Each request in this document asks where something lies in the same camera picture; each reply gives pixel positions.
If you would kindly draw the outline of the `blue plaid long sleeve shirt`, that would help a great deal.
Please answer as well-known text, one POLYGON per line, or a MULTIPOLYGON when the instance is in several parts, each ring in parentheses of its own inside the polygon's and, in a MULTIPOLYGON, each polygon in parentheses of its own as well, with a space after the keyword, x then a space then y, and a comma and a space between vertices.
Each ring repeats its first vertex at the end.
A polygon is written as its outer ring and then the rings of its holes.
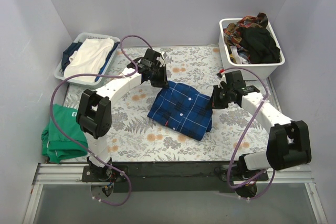
POLYGON ((168 82, 157 94, 147 117, 176 132, 201 141, 212 129, 210 97, 183 83, 168 82))

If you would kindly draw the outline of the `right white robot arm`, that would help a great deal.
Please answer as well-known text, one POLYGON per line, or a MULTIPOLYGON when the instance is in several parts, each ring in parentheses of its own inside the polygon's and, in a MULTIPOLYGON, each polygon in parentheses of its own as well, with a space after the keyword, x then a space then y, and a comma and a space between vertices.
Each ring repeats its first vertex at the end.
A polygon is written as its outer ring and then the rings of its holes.
POLYGON ((265 151, 243 154, 237 162, 231 160, 226 177, 239 176, 248 181, 267 170, 283 170, 309 164, 312 160, 308 125, 283 115, 267 101, 255 86, 247 86, 241 68, 217 74, 219 84, 213 86, 209 107, 226 109, 234 103, 252 115, 268 132, 265 151))

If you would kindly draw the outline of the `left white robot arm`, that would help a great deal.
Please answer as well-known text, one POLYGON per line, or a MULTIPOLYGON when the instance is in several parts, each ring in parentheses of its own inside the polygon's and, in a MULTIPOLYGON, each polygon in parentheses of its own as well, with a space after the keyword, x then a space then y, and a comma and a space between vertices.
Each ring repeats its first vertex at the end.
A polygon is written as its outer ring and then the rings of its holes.
POLYGON ((112 107, 130 90, 149 81, 155 88, 167 88, 166 52, 147 49, 143 57, 129 63, 116 78, 96 90, 85 90, 80 99, 76 122, 89 149, 89 173, 98 181, 112 177, 106 134, 112 126, 112 107))

